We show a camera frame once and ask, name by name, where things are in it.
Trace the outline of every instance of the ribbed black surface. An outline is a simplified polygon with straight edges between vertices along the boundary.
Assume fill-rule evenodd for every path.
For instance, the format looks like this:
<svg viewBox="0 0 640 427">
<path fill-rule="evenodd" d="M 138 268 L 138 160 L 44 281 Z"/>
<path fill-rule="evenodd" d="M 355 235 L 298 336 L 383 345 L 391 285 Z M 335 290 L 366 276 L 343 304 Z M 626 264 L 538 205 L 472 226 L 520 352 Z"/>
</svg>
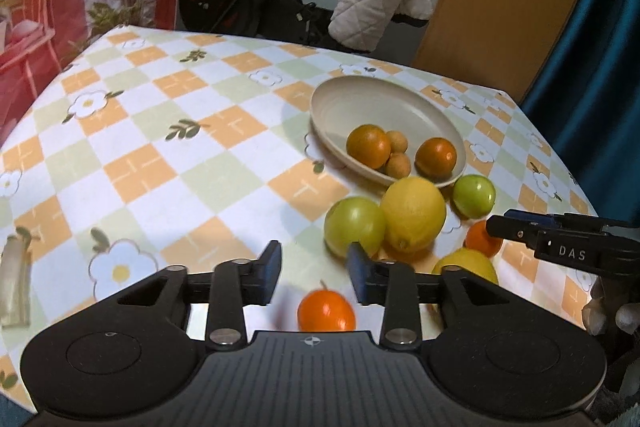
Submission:
<svg viewBox="0 0 640 427">
<path fill-rule="evenodd" d="M 43 413 L 28 426 L 593 426 L 581 414 L 539 424 L 487 419 L 443 395 L 413 355 L 383 351 L 367 333 L 311 336 L 261 332 L 242 351 L 208 357 L 174 399 L 135 417 L 84 423 Z"/>
</svg>

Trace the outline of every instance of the metal bolt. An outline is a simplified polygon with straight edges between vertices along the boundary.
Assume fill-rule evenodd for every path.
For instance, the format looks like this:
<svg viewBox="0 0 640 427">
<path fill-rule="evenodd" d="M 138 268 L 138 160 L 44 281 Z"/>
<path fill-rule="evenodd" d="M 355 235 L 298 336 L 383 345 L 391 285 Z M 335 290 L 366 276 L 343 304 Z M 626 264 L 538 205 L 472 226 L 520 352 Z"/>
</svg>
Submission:
<svg viewBox="0 0 640 427">
<path fill-rule="evenodd" d="M 409 330 L 407 328 L 395 328 L 393 330 L 387 331 L 385 338 L 390 343 L 404 346 L 405 344 L 411 344 L 415 342 L 415 339 L 417 339 L 418 336 L 415 334 L 415 331 Z"/>
<path fill-rule="evenodd" d="M 242 335 L 240 331 L 233 330 L 232 328 L 220 328 L 219 330 L 211 331 L 209 339 L 211 342 L 218 344 L 219 346 L 230 346 L 240 340 Z"/>
</svg>

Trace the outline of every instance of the yellow flower center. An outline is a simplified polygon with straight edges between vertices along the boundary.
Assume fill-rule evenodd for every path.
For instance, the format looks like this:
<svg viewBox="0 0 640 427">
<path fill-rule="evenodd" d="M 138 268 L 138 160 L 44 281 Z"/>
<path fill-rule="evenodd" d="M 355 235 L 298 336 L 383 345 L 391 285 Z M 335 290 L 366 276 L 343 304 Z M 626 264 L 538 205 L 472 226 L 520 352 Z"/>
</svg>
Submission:
<svg viewBox="0 0 640 427">
<path fill-rule="evenodd" d="M 116 264 L 111 273 L 111 277 L 118 284 L 124 283 L 129 278 L 129 275 L 129 267 L 126 264 Z"/>
</svg>

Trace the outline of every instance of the floral tablecloth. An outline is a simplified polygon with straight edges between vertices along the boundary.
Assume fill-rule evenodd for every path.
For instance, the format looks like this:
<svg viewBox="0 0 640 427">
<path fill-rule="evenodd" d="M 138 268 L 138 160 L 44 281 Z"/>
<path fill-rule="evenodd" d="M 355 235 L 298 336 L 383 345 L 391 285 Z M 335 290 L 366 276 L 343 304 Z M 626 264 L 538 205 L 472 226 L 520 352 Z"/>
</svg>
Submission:
<svg viewBox="0 0 640 427">
<path fill-rule="evenodd" d="M 117 28 L 47 87 L 2 147 L 0 240 L 17 227 L 34 237 L 30 325 L 0 329 L 2 392 L 33 409 L 18 370 L 27 341 L 168 264 L 210 271 L 277 239 L 282 285 L 303 293 L 323 280 L 348 291 L 322 241 L 324 214 L 382 188 L 351 174 L 310 131 L 314 87 L 342 74 L 385 78 L 436 104 L 465 139 L 465 172 L 494 182 L 495 212 L 593 213 L 503 92 L 295 44 Z M 433 252 L 415 267 L 428 270 L 461 246 L 467 228 L 448 209 Z M 516 244 L 495 266 L 504 287 L 580 323 L 590 276 L 539 263 Z M 423 320 L 426 334 L 435 330 Z"/>
</svg>

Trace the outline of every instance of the orange tomato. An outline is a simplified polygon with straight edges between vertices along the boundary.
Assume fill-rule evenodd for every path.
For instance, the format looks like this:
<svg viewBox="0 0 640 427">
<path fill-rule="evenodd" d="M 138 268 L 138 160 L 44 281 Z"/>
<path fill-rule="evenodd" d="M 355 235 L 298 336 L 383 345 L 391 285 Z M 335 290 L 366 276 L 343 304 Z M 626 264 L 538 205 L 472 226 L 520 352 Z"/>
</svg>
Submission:
<svg viewBox="0 0 640 427">
<path fill-rule="evenodd" d="M 356 315 L 349 301 L 338 292 L 314 290 L 298 306 L 298 329 L 308 333 L 319 331 L 353 331 Z"/>
<path fill-rule="evenodd" d="M 391 141 L 377 125 L 356 127 L 347 138 L 347 154 L 370 169 L 380 169 L 391 154 Z"/>
<path fill-rule="evenodd" d="M 465 237 L 465 247 L 478 250 L 488 258 L 492 258 L 500 251 L 502 239 L 492 237 L 486 231 L 486 220 L 478 221 L 469 227 Z"/>
<path fill-rule="evenodd" d="M 445 138 L 430 138 L 415 153 L 416 168 L 431 180 L 448 178 L 457 160 L 456 148 Z"/>
</svg>

